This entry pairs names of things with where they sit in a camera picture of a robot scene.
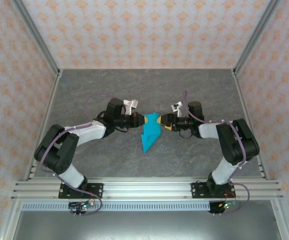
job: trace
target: yellow and black object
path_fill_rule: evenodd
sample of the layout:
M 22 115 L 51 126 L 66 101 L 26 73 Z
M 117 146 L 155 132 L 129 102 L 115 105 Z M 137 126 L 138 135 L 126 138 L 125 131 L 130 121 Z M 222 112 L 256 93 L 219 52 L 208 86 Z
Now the yellow and black object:
M 199 101 L 192 101 L 188 103 L 188 110 L 195 117 L 204 120 L 203 110 Z M 199 133 L 199 125 L 202 123 L 191 116 L 177 117 L 175 113 L 167 113 L 160 116 L 157 122 L 173 132 L 180 132 L 182 130 L 191 130 L 191 134 L 197 138 L 201 138 Z

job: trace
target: metal mounting plate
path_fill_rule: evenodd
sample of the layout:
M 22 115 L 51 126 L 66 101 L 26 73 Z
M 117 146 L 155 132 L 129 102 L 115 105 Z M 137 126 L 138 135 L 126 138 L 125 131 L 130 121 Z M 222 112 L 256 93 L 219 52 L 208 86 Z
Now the metal mounting plate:
M 97 195 L 99 198 L 103 197 L 103 190 L 104 190 L 104 184 L 103 183 L 88 183 L 87 189 L 91 190 L 91 192 L 95 195 Z M 80 192 L 72 190 L 70 187 L 68 187 L 65 184 L 60 185 L 59 190 L 59 199 L 89 199 L 90 195 L 83 194 L 81 196 Z
M 221 185 L 221 189 L 217 191 L 216 195 L 212 196 L 206 182 L 193 182 L 191 183 L 191 194 L 193 199 L 205 199 L 205 198 L 223 198 L 226 197 L 226 191 L 236 195 L 235 188 L 229 184 Z M 229 194 L 227 199 L 234 198 Z

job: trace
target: ventilated metal strip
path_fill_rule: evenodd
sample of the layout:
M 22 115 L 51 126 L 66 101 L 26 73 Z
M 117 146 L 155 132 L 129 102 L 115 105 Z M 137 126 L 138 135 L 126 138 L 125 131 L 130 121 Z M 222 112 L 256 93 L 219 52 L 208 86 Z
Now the ventilated metal strip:
M 93 211 L 99 207 L 96 202 L 89 208 Z M 161 211 L 209 211 L 208 201 L 109 201 L 103 202 L 101 211 L 107 212 L 161 212 Z M 63 201 L 25 201 L 22 211 L 68 211 L 68 202 Z

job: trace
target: blue folded cloth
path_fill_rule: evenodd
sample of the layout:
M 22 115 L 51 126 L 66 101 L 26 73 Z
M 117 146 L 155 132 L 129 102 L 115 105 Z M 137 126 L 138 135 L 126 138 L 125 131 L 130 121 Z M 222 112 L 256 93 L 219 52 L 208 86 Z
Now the blue folded cloth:
M 151 113 L 144 115 L 147 118 L 147 122 L 143 125 L 143 134 L 141 135 L 143 152 L 147 152 L 148 149 L 154 144 L 154 142 L 161 135 L 161 126 L 157 123 L 159 118 L 158 113 Z

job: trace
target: metal bracket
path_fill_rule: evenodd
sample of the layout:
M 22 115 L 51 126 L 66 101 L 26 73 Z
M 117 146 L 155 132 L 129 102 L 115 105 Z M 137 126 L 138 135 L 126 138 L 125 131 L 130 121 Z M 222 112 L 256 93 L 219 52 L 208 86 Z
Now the metal bracket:
M 62 77 L 63 72 L 64 72 L 64 69 L 63 69 L 63 68 L 59 69 L 59 72 L 58 72 L 58 74 L 57 74 L 57 75 L 59 76 L 59 79 Z
M 237 88 L 237 91 L 238 91 L 238 95 L 239 95 L 239 98 L 240 98 L 240 102 L 241 102 L 241 105 L 242 105 L 242 109 L 243 109 L 243 113 L 244 113 L 244 118 L 252 132 L 252 134 L 255 134 L 255 131 L 253 130 L 253 126 L 251 124 L 251 121 L 250 121 L 250 116 L 249 116 L 249 113 L 248 113 L 248 110 L 247 110 L 247 105 L 246 105 L 246 102 L 245 102 L 245 99 L 244 99 L 244 96 L 242 94 L 242 91 L 241 91 L 241 87 L 240 87 L 240 83 L 239 83 L 239 80 L 238 80 L 238 76 L 237 76 L 237 72 L 233 71 L 233 69 L 231 70 L 232 72 L 232 76 L 233 76 L 233 79 L 234 79 L 234 83 L 235 83 L 235 86 Z M 268 168 L 267 168 L 267 165 L 264 163 L 263 159 L 262 159 L 262 153 L 260 152 L 257 156 L 256 156 L 256 159 L 258 161 L 258 165 L 259 165 L 259 168 L 260 168 L 260 174 L 261 176 L 268 180 Z
M 171 105 L 172 111 L 175 113 L 178 118 L 182 116 L 180 108 L 183 106 L 181 101 L 178 101 L 177 103 Z
M 87 189 L 91 190 L 93 194 L 97 195 L 99 198 L 102 199 L 103 191 L 104 191 L 103 183 L 88 183 Z M 90 195 L 86 193 L 81 194 L 80 192 L 71 189 L 67 185 L 61 184 L 58 198 L 59 199 L 89 199 Z
M 137 100 L 123 100 L 123 104 L 125 105 L 125 115 L 131 115 L 132 110 L 136 109 L 138 106 L 138 101 Z
M 207 182 L 193 182 L 191 183 L 191 194 L 193 199 L 206 199 L 206 198 L 234 198 L 231 194 L 226 196 L 226 191 L 236 195 L 234 186 L 227 184 L 217 185 L 218 189 L 213 194 L 210 193 L 210 189 L 207 186 Z

